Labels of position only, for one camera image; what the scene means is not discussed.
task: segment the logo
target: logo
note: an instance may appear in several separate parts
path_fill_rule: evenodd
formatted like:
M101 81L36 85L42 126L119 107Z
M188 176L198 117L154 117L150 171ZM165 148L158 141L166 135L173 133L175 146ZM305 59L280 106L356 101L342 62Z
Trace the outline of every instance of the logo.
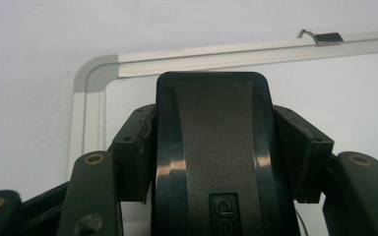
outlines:
M236 194L210 194L211 232L214 236L241 235Z

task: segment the black mechanical arm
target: black mechanical arm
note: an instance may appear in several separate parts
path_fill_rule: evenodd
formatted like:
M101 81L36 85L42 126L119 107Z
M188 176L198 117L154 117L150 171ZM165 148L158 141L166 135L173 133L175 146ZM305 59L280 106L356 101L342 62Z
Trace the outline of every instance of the black mechanical arm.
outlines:
M378 235L378 160L272 104L257 73L165 73L107 151L24 203L0 191L2 235L123 235L121 202L147 201L152 235L299 235L293 200L326 195L330 235Z

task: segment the gray plastic corner cap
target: gray plastic corner cap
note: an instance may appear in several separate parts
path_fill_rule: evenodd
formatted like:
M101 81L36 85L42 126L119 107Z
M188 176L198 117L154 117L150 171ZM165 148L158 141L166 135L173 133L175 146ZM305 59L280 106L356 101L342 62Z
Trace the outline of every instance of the gray plastic corner cap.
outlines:
M96 57L76 74L73 92L104 91L109 82L118 79L118 55Z

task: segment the thin black wire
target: thin black wire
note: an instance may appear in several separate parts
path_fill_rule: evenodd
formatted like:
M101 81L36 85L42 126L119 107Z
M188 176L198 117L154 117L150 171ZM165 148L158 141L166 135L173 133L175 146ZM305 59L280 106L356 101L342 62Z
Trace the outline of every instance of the thin black wire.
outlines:
M305 236L308 236L308 230L306 230L306 226L305 226L305 223L302 220L302 217L300 217L300 214L299 214L299 212L297 212L297 210L295 210L295 211L296 211L297 217L300 220L300 223L302 224L303 230L305 231Z

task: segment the metal clip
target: metal clip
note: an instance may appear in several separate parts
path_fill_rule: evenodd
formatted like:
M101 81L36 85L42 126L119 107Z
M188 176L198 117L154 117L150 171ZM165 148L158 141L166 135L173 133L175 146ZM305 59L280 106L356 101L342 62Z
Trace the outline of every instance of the metal clip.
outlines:
M328 33L318 34L311 29L303 29L299 34L299 38L302 38L302 36L305 33L312 36L312 38L314 38L318 46L340 44L344 42L343 38L337 32L328 32Z

